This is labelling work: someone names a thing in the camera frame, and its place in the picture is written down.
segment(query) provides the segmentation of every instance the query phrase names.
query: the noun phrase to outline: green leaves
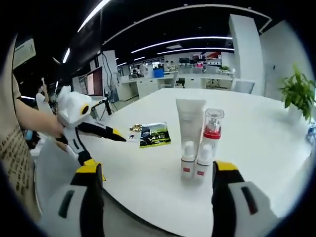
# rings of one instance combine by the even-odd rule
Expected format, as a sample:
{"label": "green leaves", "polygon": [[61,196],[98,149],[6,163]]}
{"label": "green leaves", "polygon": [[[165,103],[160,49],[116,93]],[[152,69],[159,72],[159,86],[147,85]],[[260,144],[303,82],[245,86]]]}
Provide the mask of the green leaves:
{"label": "green leaves", "polygon": [[293,69],[294,75],[282,79],[283,87],[280,88],[282,101],[285,103],[285,108],[293,104],[302,110],[305,120],[308,120],[312,116],[316,83],[313,80],[308,80],[295,64]]}

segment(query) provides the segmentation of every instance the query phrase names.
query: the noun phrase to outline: white pillar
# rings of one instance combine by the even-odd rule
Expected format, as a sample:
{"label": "white pillar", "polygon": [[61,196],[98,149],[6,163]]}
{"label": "white pillar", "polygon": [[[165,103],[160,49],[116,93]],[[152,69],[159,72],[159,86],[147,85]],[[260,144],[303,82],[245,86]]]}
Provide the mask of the white pillar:
{"label": "white pillar", "polygon": [[124,76],[128,76],[129,75],[129,66],[128,65],[124,65],[122,68],[123,68]]}
{"label": "white pillar", "polygon": [[229,27],[235,49],[236,78],[254,81],[252,94],[264,95],[262,49],[253,18],[231,14]]}
{"label": "white pillar", "polygon": [[106,92],[109,92],[109,86],[110,80],[111,80],[111,75],[112,75],[112,84],[117,83],[117,61],[115,57],[115,51],[110,50],[110,51],[103,51],[99,56],[98,56],[98,61],[99,65],[102,66],[102,79],[103,79],[103,86]]}
{"label": "white pillar", "polygon": [[235,55],[229,52],[222,52],[222,66],[228,66],[230,70],[236,68]]}

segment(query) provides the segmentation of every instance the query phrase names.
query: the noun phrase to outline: ceiling light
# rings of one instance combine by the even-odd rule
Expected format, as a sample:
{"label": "ceiling light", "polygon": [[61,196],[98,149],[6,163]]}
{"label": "ceiling light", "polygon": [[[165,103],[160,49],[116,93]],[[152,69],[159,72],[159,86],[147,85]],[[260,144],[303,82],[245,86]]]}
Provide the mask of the ceiling light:
{"label": "ceiling light", "polygon": [[184,48],[184,49],[161,52],[161,53],[157,53],[157,54],[173,53],[173,52],[187,51],[187,50],[230,50],[230,51],[234,51],[233,48]]}
{"label": "ceiling light", "polygon": [[127,64],[127,63],[121,63],[121,64],[117,65],[117,67],[125,65],[125,64]]}
{"label": "ceiling light", "polygon": [[28,96],[21,96],[21,98],[23,98],[23,99],[29,99],[29,100],[35,100],[35,98],[32,98],[32,97],[28,97]]}
{"label": "ceiling light", "polygon": [[176,44],[176,45],[168,46],[166,48],[167,49],[176,49],[176,48],[183,48],[183,47],[180,44]]}
{"label": "ceiling light", "polygon": [[87,18],[83,21],[82,25],[80,26],[79,32],[87,23],[89,20],[92,19],[92,17],[95,16],[110,0],[102,0],[93,10],[92,12],[87,16]]}
{"label": "ceiling light", "polygon": [[136,59],[134,59],[134,61],[137,61],[137,60],[140,60],[140,59],[143,59],[143,58],[145,58],[145,57],[136,58]]}
{"label": "ceiling light", "polygon": [[70,49],[68,48],[67,51],[66,51],[63,63],[65,63],[67,61],[67,58],[68,58],[69,54],[70,54]]}
{"label": "ceiling light", "polygon": [[147,49],[147,48],[151,48],[151,47],[155,47],[155,46],[158,46],[158,45],[163,45],[163,44],[166,44],[166,43],[173,43],[173,42],[179,42],[179,41],[185,41],[185,40],[205,40],[205,39],[232,40],[233,38],[232,37],[222,37],[222,36],[204,36],[204,37],[191,37],[191,38],[175,39],[175,40],[170,40],[170,41],[166,41],[166,42],[162,42],[162,43],[156,43],[156,44],[144,47],[144,48],[140,48],[140,49],[135,50],[135,51],[133,51],[131,53],[136,53],[136,52],[139,52],[141,50],[144,50],[144,49]]}

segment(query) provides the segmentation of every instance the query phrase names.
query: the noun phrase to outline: small white bottle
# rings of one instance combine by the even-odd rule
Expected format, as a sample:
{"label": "small white bottle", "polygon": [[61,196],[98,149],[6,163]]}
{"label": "small white bottle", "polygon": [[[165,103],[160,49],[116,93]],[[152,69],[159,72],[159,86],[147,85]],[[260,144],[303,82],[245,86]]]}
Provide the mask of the small white bottle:
{"label": "small white bottle", "polygon": [[195,165],[194,178],[198,180],[204,180],[208,170],[212,168],[213,163],[213,147],[210,144],[201,144],[197,163]]}
{"label": "small white bottle", "polygon": [[196,161],[196,148],[193,141],[187,141],[182,146],[181,176],[191,179]]}

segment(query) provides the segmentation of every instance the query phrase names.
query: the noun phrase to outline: beige shirt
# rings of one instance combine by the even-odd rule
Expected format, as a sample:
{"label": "beige shirt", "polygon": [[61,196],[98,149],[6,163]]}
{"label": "beige shirt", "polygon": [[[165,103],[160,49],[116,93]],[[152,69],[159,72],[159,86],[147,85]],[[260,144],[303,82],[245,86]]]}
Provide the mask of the beige shirt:
{"label": "beige shirt", "polygon": [[15,40],[3,69],[0,68],[0,157],[18,202],[36,221],[39,219],[39,212],[34,195],[33,165],[14,106],[14,99],[20,96],[17,81],[12,74],[14,45]]}

